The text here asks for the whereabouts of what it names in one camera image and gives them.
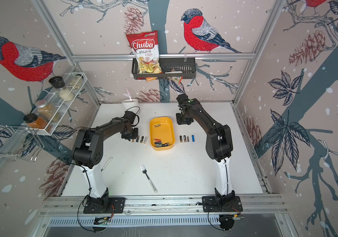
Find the yellow plastic storage box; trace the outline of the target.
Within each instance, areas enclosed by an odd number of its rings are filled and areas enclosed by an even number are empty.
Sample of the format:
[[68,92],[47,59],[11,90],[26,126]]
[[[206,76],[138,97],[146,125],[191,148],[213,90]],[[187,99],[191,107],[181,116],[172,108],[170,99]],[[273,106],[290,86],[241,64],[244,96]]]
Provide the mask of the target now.
[[[175,134],[172,119],[169,117],[157,117],[150,120],[150,144],[156,151],[165,151],[173,148],[175,144]],[[154,139],[160,139],[161,142],[154,142]]]

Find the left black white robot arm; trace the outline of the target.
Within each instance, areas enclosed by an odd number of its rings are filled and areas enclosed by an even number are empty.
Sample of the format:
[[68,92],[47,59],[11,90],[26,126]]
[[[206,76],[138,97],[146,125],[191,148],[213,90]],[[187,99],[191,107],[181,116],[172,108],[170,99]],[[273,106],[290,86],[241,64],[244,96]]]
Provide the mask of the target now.
[[103,158],[104,141],[119,133],[121,138],[131,141],[138,137],[138,128],[134,125],[139,116],[126,111],[123,117],[116,117],[110,122],[94,128],[79,130],[72,158],[77,166],[83,168],[83,173],[89,183],[89,194],[84,204],[85,214],[110,213],[114,211],[109,191],[103,180],[100,162]]

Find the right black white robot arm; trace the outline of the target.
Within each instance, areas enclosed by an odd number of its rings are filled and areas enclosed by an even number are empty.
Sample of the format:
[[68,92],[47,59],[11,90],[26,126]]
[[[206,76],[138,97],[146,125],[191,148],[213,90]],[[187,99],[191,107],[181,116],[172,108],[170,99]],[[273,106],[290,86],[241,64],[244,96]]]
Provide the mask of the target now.
[[235,201],[235,191],[230,179],[230,157],[233,151],[231,129],[216,121],[197,99],[189,99],[183,93],[177,96],[180,112],[176,114],[178,125],[190,125],[196,121],[206,133],[205,149],[215,162],[218,177],[215,187],[217,206],[223,208]]

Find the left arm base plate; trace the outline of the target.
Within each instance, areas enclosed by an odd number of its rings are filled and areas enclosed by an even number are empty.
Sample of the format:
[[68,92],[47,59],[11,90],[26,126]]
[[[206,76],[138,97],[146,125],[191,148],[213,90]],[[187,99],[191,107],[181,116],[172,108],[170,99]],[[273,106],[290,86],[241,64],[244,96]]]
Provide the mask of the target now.
[[123,213],[125,197],[88,197],[84,204],[84,214]]

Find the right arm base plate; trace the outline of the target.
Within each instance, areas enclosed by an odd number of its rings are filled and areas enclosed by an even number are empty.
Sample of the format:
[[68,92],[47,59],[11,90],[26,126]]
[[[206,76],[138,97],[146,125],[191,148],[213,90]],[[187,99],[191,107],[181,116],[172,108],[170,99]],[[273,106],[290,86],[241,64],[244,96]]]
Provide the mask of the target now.
[[202,202],[204,212],[242,212],[242,202],[239,196],[228,202],[216,196],[203,196]]

